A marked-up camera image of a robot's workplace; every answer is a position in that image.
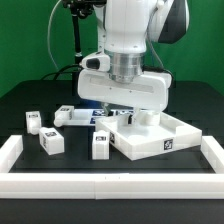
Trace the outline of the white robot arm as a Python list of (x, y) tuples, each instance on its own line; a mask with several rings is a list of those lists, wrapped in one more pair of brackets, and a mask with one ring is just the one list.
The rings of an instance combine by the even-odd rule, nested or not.
[(187, 0), (107, 0), (95, 10), (99, 46), (81, 61), (78, 94), (99, 101), (157, 115), (168, 104), (172, 74), (162, 64), (144, 64), (152, 44), (172, 44), (189, 25)]

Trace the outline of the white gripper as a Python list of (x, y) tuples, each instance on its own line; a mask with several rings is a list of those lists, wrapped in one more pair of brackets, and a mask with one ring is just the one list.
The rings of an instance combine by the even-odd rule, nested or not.
[(109, 104), (133, 107), (128, 117), (128, 124), (132, 125), (140, 109), (160, 112), (167, 107), (171, 82), (172, 76), (165, 72), (145, 71), (131, 83), (119, 83), (108, 73), (84, 69), (79, 74), (78, 94), (83, 99), (103, 102), (106, 116), (110, 116)]

